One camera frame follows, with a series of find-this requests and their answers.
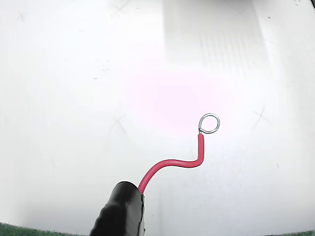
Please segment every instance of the green mat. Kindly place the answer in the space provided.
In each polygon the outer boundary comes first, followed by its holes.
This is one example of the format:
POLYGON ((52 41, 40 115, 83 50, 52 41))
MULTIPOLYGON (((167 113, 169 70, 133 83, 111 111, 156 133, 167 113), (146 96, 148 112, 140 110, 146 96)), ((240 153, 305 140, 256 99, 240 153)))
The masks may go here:
MULTIPOLYGON (((0 236, 71 236, 71 235, 50 231, 26 229, 0 223, 0 236)), ((315 231, 308 231, 296 234, 285 234, 283 236, 315 236, 315 231)))

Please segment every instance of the black rubber grip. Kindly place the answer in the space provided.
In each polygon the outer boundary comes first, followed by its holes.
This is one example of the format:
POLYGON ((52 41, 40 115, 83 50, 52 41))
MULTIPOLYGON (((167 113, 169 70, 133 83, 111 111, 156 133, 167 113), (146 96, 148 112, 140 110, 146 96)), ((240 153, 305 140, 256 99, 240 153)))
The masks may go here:
POLYGON ((100 212, 90 236, 142 236, 143 196, 130 182, 120 182, 100 212))

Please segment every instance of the red wire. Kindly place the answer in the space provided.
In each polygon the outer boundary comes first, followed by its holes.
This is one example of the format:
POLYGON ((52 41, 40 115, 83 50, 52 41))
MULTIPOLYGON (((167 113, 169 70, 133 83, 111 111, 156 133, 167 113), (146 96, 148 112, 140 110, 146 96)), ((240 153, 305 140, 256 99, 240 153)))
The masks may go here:
POLYGON ((204 153, 205 153, 205 142, 204 137, 202 134, 198 134, 198 158, 195 161, 181 161, 181 160, 164 160, 156 163, 154 166, 151 167, 151 169, 146 173, 146 175, 143 177, 139 184, 139 190, 141 194, 144 193, 144 190, 146 189, 150 179, 154 176, 156 172, 158 172, 160 169, 166 166, 178 166, 178 167, 184 167, 184 168, 193 168, 200 166, 204 159, 204 153))

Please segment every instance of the wire loop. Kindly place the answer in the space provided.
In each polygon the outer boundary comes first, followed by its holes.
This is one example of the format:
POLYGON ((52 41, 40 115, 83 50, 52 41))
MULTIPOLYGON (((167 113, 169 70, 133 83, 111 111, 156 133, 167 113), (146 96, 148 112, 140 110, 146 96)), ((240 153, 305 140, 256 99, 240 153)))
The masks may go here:
POLYGON ((219 117, 218 117, 217 115, 213 114, 213 113, 208 113, 208 114, 205 114, 205 115, 203 115, 203 116, 201 117, 201 119, 200 119, 200 121, 199 121, 198 130, 199 130, 199 134, 201 134, 201 133, 204 133, 204 134, 212 134, 212 133, 214 133, 214 132, 217 132, 217 130, 219 129, 219 127, 220 127, 220 119, 219 119, 219 117), (214 118, 217 120, 217 126, 216 126, 215 129, 210 130, 210 131, 207 131, 207 130, 204 130, 203 128, 201 128, 201 124, 202 124, 204 118, 206 118, 206 117, 214 117, 214 118))

